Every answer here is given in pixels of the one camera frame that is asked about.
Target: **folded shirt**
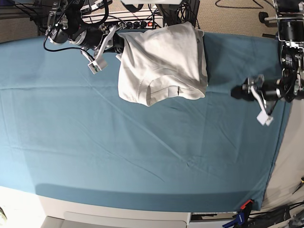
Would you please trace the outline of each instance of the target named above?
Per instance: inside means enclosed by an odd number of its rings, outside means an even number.
[[[119,35],[124,38],[118,78],[122,99],[151,106],[168,97],[205,97],[203,31],[186,22]]]

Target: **clamp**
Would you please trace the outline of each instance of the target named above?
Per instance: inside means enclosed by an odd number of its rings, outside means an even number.
[[[245,223],[247,223],[247,220],[249,218],[250,212],[252,210],[252,205],[253,205],[254,200],[248,200],[246,203],[244,203],[241,206],[241,211],[236,215],[235,219],[229,223],[226,223],[223,225],[223,228],[229,228],[229,227],[234,227],[234,228],[242,228]]]

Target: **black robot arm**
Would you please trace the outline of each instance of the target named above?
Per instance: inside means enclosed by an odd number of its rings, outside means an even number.
[[[304,3],[303,0],[275,0],[274,3],[282,78],[273,81],[265,81],[263,76],[248,78],[231,90],[231,96],[236,99],[261,101],[261,109],[269,118],[278,100],[304,99]],[[260,121],[263,125],[267,123],[266,115],[265,121]]]
[[[105,8],[103,19],[91,24],[85,23],[81,18],[80,9],[84,3],[85,0],[59,0],[54,3],[49,13],[48,30],[43,46],[45,50],[51,52],[79,49],[90,61],[88,66],[95,74],[106,66],[106,62],[102,58],[103,52],[122,53],[124,40],[116,34],[116,27],[111,29],[104,26],[109,15],[107,0],[103,0]],[[47,39],[57,45],[68,41],[80,47],[48,49],[46,48]],[[88,52],[89,49],[94,50],[93,56]]]

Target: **floor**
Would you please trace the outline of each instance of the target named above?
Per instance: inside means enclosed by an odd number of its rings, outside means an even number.
[[[256,37],[262,36],[263,33],[276,33],[276,28],[267,28],[258,20],[259,11],[266,11],[270,16],[275,14],[274,9],[265,3],[264,0],[257,0],[264,9],[225,9],[217,7],[215,1],[216,0],[200,1],[198,21],[202,30]],[[256,7],[252,0],[222,0],[219,5]],[[109,8],[110,11],[124,10],[120,0],[113,0]],[[37,28],[28,18],[0,20],[0,31],[0,43],[37,36]]]

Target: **teal fabric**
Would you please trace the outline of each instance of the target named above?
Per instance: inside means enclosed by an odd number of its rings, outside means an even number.
[[[0,45],[1,186],[125,209],[236,211],[248,199],[260,209],[290,105],[266,127],[256,102],[229,93],[281,76],[275,41],[206,33],[206,97],[151,107],[119,98],[115,54],[93,75],[78,51],[42,42]]]

